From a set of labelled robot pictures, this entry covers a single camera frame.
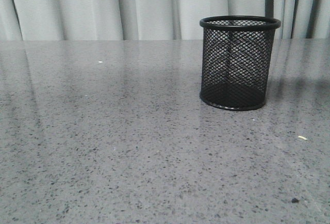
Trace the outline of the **black mesh pen bucket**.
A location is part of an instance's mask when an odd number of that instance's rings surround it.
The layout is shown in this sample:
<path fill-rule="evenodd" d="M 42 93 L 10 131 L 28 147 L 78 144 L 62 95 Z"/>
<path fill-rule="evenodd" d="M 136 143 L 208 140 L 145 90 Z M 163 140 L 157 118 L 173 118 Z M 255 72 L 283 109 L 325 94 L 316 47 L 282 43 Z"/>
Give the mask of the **black mesh pen bucket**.
<path fill-rule="evenodd" d="M 225 15 L 200 20 L 203 28 L 200 98 L 225 110 L 265 105 L 275 18 Z"/>

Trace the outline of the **grey pleated curtain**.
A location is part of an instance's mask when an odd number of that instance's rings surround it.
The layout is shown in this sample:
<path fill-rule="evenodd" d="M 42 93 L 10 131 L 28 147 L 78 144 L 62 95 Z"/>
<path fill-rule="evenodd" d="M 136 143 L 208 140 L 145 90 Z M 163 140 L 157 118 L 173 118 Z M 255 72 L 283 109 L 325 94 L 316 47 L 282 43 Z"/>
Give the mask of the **grey pleated curtain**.
<path fill-rule="evenodd" d="M 329 0 L 1 0 L 1 40 L 200 39 L 202 18 L 279 19 L 277 38 L 328 38 Z"/>

